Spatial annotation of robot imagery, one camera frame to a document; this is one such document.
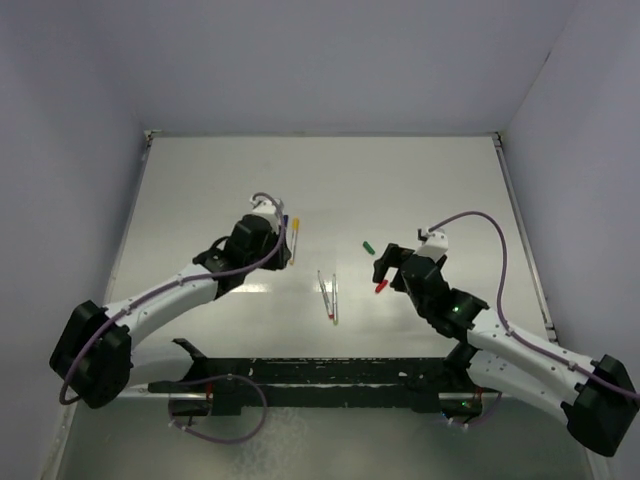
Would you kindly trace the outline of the green pen cap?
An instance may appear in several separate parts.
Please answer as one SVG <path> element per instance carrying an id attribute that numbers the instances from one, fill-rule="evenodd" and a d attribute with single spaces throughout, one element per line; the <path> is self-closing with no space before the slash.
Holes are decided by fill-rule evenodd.
<path id="1" fill-rule="evenodd" d="M 374 248 L 367 241 L 364 241 L 362 245 L 367 252 L 369 252 L 372 255 L 375 254 Z"/>

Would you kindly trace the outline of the red whiteboard marker pen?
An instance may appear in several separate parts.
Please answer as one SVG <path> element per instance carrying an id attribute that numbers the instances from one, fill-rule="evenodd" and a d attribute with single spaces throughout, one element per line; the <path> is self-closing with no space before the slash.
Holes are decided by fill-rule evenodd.
<path id="1" fill-rule="evenodd" d="M 326 284 L 320 270 L 317 271 L 317 279 L 327 316 L 330 320 L 334 320 L 333 306 L 329 299 Z"/>

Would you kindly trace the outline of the green whiteboard marker pen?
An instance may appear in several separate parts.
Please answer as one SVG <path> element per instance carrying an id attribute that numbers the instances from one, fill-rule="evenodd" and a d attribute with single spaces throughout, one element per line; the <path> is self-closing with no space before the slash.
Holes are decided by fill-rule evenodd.
<path id="1" fill-rule="evenodd" d="M 337 303 L 337 276 L 332 274 L 331 280 L 331 304 L 332 304 L 332 323 L 338 325 L 338 303 Z"/>

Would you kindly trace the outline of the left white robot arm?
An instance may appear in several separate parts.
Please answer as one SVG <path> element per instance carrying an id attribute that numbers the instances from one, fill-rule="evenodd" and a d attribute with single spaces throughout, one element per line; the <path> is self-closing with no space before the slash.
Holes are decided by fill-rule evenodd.
<path id="1" fill-rule="evenodd" d="M 49 360 L 63 381 L 60 403 L 82 401 L 97 409 L 126 387 L 145 383 L 198 390 L 213 372 L 189 341 L 172 340 L 157 361 L 140 351 L 140 344 L 181 315 L 241 286 L 249 273 L 285 269 L 290 256 L 282 213 L 255 209 L 164 283 L 110 305 L 78 305 Z"/>

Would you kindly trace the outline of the yellow whiteboard marker pen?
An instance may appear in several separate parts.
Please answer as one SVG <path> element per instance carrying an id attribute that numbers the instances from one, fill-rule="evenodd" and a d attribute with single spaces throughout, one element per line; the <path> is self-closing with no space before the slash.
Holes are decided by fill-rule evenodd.
<path id="1" fill-rule="evenodd" d="M 290 258 L 290 265 L 294 265 L 295 263 L 295 259 L 296 259 L 296 250 L 297 250 L 297 241 L 298 241 L 298 235 L 299 235 L 299 229 L 298 231 L 294 231 L 293 228 L 291 227 L 291 258 Z"/>

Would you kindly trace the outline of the red pen cap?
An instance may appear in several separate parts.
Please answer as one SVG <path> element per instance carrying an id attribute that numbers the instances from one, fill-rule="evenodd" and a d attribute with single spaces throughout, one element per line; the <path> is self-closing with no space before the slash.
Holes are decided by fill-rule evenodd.
<path id="1" fill-rule="evenodd" d="M 379 283 L 376 288 L 375 288 L 375 293 L 379 294 L 381 291 L 383 291 L 386 286 L 388 285 L 388 281 L 387 280 L 383 280 L 381 283 Z"/>

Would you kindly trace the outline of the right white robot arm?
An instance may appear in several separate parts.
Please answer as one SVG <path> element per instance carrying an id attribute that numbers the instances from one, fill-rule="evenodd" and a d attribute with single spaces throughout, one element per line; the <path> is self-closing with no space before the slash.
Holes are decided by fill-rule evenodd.
<path id="1" fill-rule="evenodd" d="M 441 268 L 446 251 L 390 243 L 373 263 L 373 281 L 396 271 L 391 288 L 407 294 L 419 317 L 457 340 L 446 383 L 456 391 L 474 384 L 505 393 L 559 420 L 588 450 L 613 457 L 639 413 L 639 394 L 618 359 L 599 360 L 510 326 L 478 297 L 452 288 Z"/>

